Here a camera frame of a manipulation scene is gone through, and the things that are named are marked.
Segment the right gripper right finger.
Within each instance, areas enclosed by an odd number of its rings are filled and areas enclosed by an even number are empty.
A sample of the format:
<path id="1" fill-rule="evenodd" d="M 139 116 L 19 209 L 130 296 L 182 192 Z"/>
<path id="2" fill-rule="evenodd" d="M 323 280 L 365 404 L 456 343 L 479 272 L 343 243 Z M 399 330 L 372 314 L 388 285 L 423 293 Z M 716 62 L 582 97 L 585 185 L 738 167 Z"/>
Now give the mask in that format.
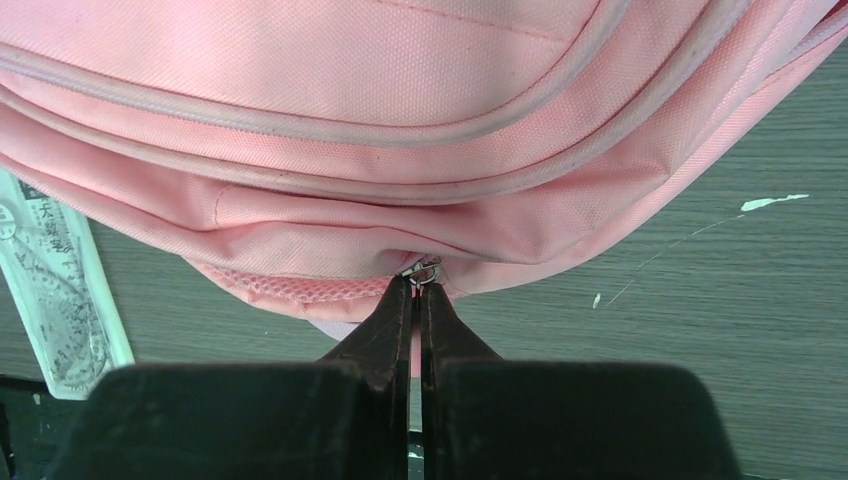
<path id="1" fill-rule="evenodd" d="M 458 316 L 444 287 L 431 283 L 419 294 L 421 335 L 422 422 L 424 474 L 427 479 L 454 477 L 452 427 L 455 367 L 468 362 L 500 361 L 502 356 Z"/>

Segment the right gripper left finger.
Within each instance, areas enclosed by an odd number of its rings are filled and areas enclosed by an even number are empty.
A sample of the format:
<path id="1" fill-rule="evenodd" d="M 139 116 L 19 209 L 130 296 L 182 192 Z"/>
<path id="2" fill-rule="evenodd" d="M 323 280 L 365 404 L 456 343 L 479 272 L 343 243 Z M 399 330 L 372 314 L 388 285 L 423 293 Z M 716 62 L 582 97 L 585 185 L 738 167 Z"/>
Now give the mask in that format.
<path id="1" fill-rule="evenodd" d="M 412 289 L 394 277 L 374 311 L 321 358 L 353 387 L 341 414 L 343 479 L 405 479 L 411 383 Z"/>

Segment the pink student backpack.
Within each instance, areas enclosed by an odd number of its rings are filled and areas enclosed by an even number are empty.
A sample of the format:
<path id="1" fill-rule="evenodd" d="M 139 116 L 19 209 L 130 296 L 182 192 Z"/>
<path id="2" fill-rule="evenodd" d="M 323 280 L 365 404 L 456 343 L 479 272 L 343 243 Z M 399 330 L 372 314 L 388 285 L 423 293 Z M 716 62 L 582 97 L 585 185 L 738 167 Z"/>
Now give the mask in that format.
<path id="1" fill-rule="evenodd" d="M 847 36 L 843 1 L 5 1 L 1 165 L 349 329 L 608 250 Z"/>

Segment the clear plastic stationery pack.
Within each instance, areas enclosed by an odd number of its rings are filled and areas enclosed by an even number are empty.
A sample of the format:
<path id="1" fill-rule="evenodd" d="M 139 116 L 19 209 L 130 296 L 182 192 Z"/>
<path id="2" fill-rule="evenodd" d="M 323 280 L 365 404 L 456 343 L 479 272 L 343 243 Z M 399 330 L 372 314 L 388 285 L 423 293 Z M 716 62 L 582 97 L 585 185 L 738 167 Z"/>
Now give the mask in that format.
<path id="1" fill-rule="evenodd" d="M 134 363 L 87 217 L 8 171 L 1 268 L 52 396 L 84 400 Z"/>

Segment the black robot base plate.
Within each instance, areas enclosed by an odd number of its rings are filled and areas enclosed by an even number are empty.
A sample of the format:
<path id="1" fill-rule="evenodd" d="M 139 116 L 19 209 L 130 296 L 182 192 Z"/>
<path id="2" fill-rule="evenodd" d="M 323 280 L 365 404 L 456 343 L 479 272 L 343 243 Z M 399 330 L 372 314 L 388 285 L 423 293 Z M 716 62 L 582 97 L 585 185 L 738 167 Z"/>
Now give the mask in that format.
<path id="1" fill-rule="evenodd" d="M 48 479 L 81 401 L 54 398 L 42 382 L 1 377 L 1 477 Z"/>

